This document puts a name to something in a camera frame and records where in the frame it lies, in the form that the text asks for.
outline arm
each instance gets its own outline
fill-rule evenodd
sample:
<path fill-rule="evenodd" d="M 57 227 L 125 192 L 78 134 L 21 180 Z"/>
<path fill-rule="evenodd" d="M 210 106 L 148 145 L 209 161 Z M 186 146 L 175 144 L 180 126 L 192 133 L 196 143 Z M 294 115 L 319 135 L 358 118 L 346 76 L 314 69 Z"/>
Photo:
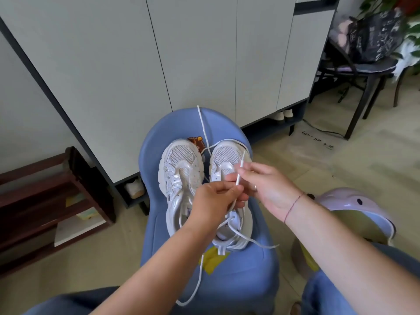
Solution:
<path fill-rule="evenodd" d="M 352 233 L 275 168 L 237 168 L 245 191 L 291 228 L 358 314 L 416 314 L 420 281 Z M 227 180 L 235 180 L 231 174 Z"/>
<path fill-rule="evenodd" d="M 241 185 L 212 182 L 202 185 L 194 198 L 187 222 L 92 314 L 167 314 L 213 240 L 229 204 L 248 196 Z"/>

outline brown tag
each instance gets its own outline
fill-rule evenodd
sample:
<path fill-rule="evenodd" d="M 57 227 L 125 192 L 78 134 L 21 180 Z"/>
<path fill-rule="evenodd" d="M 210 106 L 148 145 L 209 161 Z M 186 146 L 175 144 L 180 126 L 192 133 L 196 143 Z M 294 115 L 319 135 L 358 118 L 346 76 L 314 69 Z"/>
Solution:
<path fill-rule="evenodd" d="M 205 148 L 204 142 L 203 142 L 203 137 L 189 137 L 187 138 L 190 142 L 192 142 L 194 145 L 197 146 L 198 148 L 198 152 L 202 152 Z"/>

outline white print on bag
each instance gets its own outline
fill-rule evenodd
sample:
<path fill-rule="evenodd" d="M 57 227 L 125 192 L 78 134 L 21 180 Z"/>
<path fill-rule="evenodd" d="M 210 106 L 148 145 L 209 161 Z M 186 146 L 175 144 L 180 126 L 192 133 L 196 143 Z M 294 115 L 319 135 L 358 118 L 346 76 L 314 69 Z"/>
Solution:
<path fill-rule="evenodd" d="M 327 144 L 327 143 L 325 143 L 325 142 L 322 142 L 322 140 L 321 140 L 321 139 L 316 138 L 316 137 L 313 137 L 312 135 L 308 134 L 308 133 L 307 133 L 307 132 L 305 132 L 305 131 L 303 131 L 303 132 L 302 132 L 302 134 L 303 134 L 303 135 L 305 135 L 305 136 L 307 136 L 307 137 L 312 138 L 312 139 L 313 139 L 313 140 L 315 140 L 316 142 L 323 143 L 324 147 L 325 147 L 325 148 L 327 148 L 327 149 L 330 149 L 330 150 L 333 150 L 333 149 L 334 149 L 334 146 L 333 146 L 333 145 L 329 145 L 329 144 Z"/>

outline person's leg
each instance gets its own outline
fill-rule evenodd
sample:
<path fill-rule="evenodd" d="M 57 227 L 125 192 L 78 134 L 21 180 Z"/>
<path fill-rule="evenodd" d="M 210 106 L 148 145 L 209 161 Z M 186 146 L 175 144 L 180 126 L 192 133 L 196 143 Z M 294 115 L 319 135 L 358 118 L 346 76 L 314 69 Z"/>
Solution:
<path fill-rule="evenodd" d="M 383 244 L 373 243 L 382 253 L 420 278 L 420 262 L 404 252 Z M 323 271 L 308 281 L 302 295 L 302 315 L 356 315 L 350 304 Z"/>
<path fill-rule="evenodd" d="M 58 295 L 34 306 L 24 315 L 87 315 L 117 288 L 118 286 L 104 287 L 92 291 Z"/>

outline blue plastic chair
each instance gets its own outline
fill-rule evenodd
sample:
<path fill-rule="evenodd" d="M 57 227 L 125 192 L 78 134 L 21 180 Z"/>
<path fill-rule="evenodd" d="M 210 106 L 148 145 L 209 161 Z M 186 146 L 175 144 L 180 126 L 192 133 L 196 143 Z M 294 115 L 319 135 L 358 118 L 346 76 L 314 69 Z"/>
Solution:
<path fill-rule="evenodd" d="M 251 146 L 244 133 L 228 117 L 207 108 L 202 108 L 201 113 L 210 145 L 231 138 L 245 144 L 251 152 Z M 150 197 L 150 215 L 141 265 L 144 265 L 169 238 L 165 219 L 168 205 L 158 183 L 161 155 L 173 140 L 198 136 L 204 137 L 197 108 L 186 108 L 163 117 L 149 131 L 143 142 L 139 168 Z M 257 201 L 254 198 L 249 199 L 248 206 L 253 215 L 252 238 L 263 245 L 272 245 Z M 197 264 L 192 278 L 179 298 L 180 301 L 186 301 L 191 296 L 197 284 L 199 271 Z M 249 243 L 244 250 L 231 253 L 211 275 L 203 270 L 201 285 L 194 299 L 185 307 L 175 305 L 172 314 L 214 314 L 221 310 L 272 314 L 274 297 L 279 287 L 278 273 L 276 251 L 262 249 Z"/>

